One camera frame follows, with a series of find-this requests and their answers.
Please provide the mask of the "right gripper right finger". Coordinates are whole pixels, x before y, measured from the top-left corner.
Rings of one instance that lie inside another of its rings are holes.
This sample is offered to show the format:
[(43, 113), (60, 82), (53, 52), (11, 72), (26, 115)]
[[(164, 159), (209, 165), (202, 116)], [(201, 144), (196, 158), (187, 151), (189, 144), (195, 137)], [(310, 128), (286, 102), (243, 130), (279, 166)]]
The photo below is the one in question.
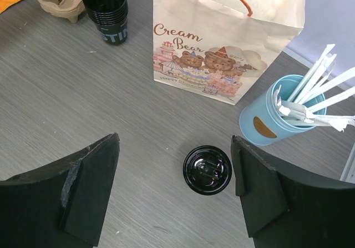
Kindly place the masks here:
[(353, 247), (354, 185), (231, 140), (247, 234), (256, 247)]

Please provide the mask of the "paper bag with orange handles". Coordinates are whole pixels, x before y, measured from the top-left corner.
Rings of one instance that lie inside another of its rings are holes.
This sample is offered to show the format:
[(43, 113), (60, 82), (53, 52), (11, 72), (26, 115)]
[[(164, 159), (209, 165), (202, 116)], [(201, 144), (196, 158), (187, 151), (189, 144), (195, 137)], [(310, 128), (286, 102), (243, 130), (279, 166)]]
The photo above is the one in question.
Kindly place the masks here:
[(153, 0), (154, 80), (235, 105), (303, 29), (306, 0)]

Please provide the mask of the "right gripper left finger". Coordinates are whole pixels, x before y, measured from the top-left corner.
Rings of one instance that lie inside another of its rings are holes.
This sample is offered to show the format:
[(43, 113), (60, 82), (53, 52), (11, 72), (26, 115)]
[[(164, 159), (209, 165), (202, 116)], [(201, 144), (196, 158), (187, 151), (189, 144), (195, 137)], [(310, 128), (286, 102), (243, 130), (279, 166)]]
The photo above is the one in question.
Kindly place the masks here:
[(119, 152), (113, 133), (1, 181), (1, 246), (98, 246)]

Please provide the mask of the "black cup with lid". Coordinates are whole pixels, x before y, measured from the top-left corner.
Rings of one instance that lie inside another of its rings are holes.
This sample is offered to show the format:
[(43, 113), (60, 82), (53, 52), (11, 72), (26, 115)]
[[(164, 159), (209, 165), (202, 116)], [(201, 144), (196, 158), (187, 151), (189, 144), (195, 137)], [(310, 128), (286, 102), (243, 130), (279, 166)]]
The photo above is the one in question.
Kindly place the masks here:
[(215, 195), (228, 186), (232, 177), (232, 165), (221, 149), (203, 145), (188, 153), (182, 172), (185, 182), (194, 192)]

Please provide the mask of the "black coffee cup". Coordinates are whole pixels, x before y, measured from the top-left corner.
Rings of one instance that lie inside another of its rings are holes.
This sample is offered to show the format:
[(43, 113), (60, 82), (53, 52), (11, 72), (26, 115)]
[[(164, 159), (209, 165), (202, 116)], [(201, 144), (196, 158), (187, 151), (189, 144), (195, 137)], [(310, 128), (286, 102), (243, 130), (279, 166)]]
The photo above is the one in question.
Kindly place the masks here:
[(83, 0), (83, 3), (104, 42), (121, 45), (127, 40), (127, 0)]

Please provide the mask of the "light blue straw tin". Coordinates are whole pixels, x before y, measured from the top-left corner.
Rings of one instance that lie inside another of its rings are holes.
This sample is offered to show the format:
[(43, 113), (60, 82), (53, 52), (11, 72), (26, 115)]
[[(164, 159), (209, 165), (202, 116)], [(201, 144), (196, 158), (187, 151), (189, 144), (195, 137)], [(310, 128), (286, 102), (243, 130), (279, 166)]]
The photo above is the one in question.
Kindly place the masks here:
[(239, 117), (240, 130), (244, 138), (255, 145), (270, 145), (298, 133), (304, 133), (314, 126), (294, 126), (286, 122), (279, 114), (273, 101), (275, 90), (280, 89), (279, 96), (287, 100), (302, 75), (290, 74), (276, 80), (263, 94), (244, 108)]

